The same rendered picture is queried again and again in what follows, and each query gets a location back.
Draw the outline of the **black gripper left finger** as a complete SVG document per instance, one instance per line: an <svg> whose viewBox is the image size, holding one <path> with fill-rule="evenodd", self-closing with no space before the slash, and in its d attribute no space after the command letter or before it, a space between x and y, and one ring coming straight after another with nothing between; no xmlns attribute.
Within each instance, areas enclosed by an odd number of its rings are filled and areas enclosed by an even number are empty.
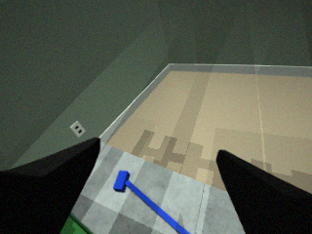
<svg viewBox="0 0 312 234"><path fill-rule="evenodd" d="M94 137L0 171L0 234L60 234L100 150Z"/></svg>

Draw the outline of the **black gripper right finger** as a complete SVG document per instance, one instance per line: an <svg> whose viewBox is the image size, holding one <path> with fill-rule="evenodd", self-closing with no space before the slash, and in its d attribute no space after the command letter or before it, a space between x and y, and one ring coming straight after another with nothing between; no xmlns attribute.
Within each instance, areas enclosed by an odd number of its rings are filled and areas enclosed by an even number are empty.
<svg viewBox="0 0 312 234"><path fill-rule="evenodd" d="M245 234L312 234L312 194L219 150L216 163Z"/></svg>

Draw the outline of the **green putting mat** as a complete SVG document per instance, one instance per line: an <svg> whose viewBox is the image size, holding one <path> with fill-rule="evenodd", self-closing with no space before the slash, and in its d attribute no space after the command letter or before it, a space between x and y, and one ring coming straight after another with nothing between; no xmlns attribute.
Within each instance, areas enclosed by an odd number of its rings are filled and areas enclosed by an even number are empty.
<svg viewBox="0 0 312 234"><path fill-rule="evenodd" d="M94 234L91 232L82 222L80 222L73 214L70 214L88 233ZM60 234L81 234L78 230L76 230L68 221L65 222L65 225L60 231Z"/></svg>

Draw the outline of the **blue golf putter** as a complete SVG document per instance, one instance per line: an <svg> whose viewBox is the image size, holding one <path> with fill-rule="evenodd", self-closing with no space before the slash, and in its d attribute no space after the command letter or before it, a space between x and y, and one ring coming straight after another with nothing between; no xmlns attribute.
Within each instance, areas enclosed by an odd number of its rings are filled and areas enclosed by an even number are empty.
<svg viewBox="0 0 312 234"><path fill-rule="evenodd" d="M128 171L119 170L113 189L116 192L125 193L126 192L125 189L127 185L138 196L140 200L143 200L157 215L161 216L179 234L190 234L182 226L176 223L170 215L167 215L160 207L158 207L153 201L148 199L131 182L129 182L128 181L129 176L130 174Z"/></svg>

